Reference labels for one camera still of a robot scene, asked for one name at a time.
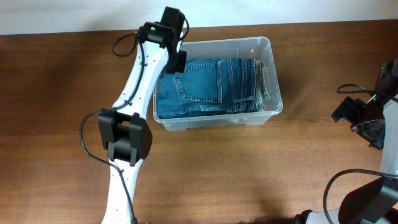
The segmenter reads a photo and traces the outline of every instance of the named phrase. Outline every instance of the wire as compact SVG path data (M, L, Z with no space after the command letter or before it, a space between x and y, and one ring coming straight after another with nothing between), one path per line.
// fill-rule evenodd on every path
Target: wire
M334 224L333 221L331 220L328 212L328 207L327 207L327 198L328 198L328 193L330 190L330 187L332 183L339 177L345 174L370 174L370 175L376 175L380 177L385 177L385 178L390 178L390 179L398 179L398 175L393 175L393 174L386 174L382 172L377 172L373 170L364 170L364 169L348 169L341 171L334 175L330 180L328 185L326 186L325 193L323 193L323 212L325 212L326 219L329 221L330 224Z
M185 31L184 35L182 35L180 40L185 39L185 37L188 35L188 32L189 32L189 23L188 23L188 19L187 18L185 18L185 22L187 23L187 31Z
M119 39L115 42L115 44L113 44L112 51L113 51L113 53L114 53L115 55L117 55L117 54L114 52L114 46L115 46L118 42L120 42L120 40L122 40L123 38L125 38L126 36L127 36L127 35L124 35L123 37L119 38ZM100 114L104 114L104 113L109 113L109 112L112 112L112 111L120 110L120 109L126 107L128 104L131 103L132 99L134 98L134 96L135 96L136 93L137 93L139 84L140 84L141 79L142 79L142 76L143 76L143 74L144 74L144 67L145 67L145 53L144 53L144 48L142 47L142 43L141 43L141 42L138 42L138 43L139 43L139 46L140 46L140 48L141 48L141 55L142 55L142 56L141 56L141 59L142 59L142 61L141 61L141 71L140 71L140 74L139 74L139 77L138 77L137 84L136 84L136 86L135 86L135 88L134 88L134 90L133 90L133 93L132 93L131 96L129 97L129 99L126 100L121 106L117 106L117 107L111 108L110 110L95 111L95 112L92 112L92 113L86 115L86 116L83 118L83 120L81 121L81 123L80 123L80 131L79 131L80 143L81 143L81 146L83 147L83 149L85 150L85 152L86 152L92 159L94 159L94 160L96 160L96 161L98 161L98 162L101 162L101 163L103 163L103 164L105 164L105 165L107 165L107 166L110 166L110 167L115 168L115 169L117 170L117 172L119 173L120 179L121 179L122 184L123 184L124 191L125 191L126 196L127 196L127 201L128 201L128 203L129 203L129 208L130 208L130 213L131 213L131 223L132 223L132 224L137 224L137 218L136 218L135 215L134 215L134 210L133 210L133 207L132 207L131 197L130 197L129 191L128 191L127 187L126 187L126 183L125 183L124 178L123 178L123 172L124 172L124 171L121 170L118 166L116 166L116 165L114 165L114 164L112 164L112 163L110 163L110 162L108 162L108 161L105 161L105 160L103 160L103 159L100 159L99 157L96 157L96 156L94 156L92 153L90 153L90 152L87 150L86 144L85 144L84 139L83 139L83 131L84 131L84 126L85 126L85 124L86 124L86 122L87 122L88 119L90 119L90 118L92 118L92 117L94 117L94 116L100 115ZM134 51L135 48L136 48L136 46L133 47L133 49L131 50L130 54Z
M361 90L355 90L355 91L341 91L342 88L348 87L348 86L360 88ZM352 84L352 83L344 84L344 85L339 86L339 87L337 88L337 93L369 93L370 95L377 95L377 94L379 94L379 95L382 95L382 96L384 96L384 97L386 97L386 98L388 98L388 99L390 99L390 100L393 100L393 101L395 101L396 103L398 103L398 99L395 98L395 97L393 97L393 96L391 96L391 95L388 95L388 94L385 94L385 93L379 93L379 92L376 92L376 91L374 91L374 90L367 90L367 89L365 89L365 87L362 87L362 86L357 85L357 84Z
M132 46L132 49L126 54L118 54L118 53L116 53L116 51L114 49L116 48L117 44L120 41L122 41L123 39L125 39L126 37L130 37L130 36L134 36L134 46ZM112 53L114 55L118 56L118 57L128 57L134 52L136 47L137 47L137 34L135 32L133 32L133 33L126 34L126 35L123 35L123 36L119 37L112 45Z

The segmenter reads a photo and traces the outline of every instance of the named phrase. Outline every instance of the blue jeans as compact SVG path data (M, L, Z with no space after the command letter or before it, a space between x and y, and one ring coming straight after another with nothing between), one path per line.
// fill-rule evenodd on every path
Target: blue jeans
M264 91L256 87L260 76L256 63L251 59L203 58L187 62L183 73L164 75L157 82L159 118L249 113L259 111L260 106L262 110L259 100L264 97L258 94Z

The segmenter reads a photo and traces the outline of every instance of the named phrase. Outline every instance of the clear plastic container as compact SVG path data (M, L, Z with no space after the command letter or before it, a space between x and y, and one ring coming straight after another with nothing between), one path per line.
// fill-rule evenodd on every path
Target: clear plastic container
M192 118L160 119L156 113L157 84L154 89L154 118L169 131L222 126L233 124L264 124L282 111L278 79L272 56L271 43L265 37L251 37L231 40L212 40L183 43L180 50L187 52L187 58L247 58L258 59L265 63L263 74L270 100L264 102L265 110L255 113L224 114L216 116L198 116Z

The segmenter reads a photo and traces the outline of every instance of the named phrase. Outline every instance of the wooden table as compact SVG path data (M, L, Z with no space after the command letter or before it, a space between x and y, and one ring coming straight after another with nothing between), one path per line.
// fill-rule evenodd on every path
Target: wooden table
M119 96L135 54L111 53L126 31L0 36L0 223L100 223L109 167L90 159L78 127ZM186 41L265 36L271 40L284 110L260 126L154 135L134 209L141 223L238 223L321 210L326 183L349 168L378 170L381 151L330 115L338 85L374 88L398 57L398 21L191 29ZM366 95L356 95L367 99ZM85 129L102 158L96 120ZM374 177L337 180L329 207Z

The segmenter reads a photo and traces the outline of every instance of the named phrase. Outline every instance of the wood surface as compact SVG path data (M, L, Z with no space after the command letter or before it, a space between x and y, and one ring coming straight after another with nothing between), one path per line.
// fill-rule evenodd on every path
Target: wood surface
M135 54L118 58L111 46L126 32L0 36L0 223L102 221L109 167L84 153L78 128L124 87ZM374 88L381 65L398 57L398 21L200 28L186 41L257 36L271 40L282 113L259 126L169 132L150 106L154 142L134 196L140 223L292 217L322 210L335 173L378 170L382 152L330 115L346 97L336 94L339 85ZM85 139L106 157L95 119ZM329 207L373 179L337 180Z

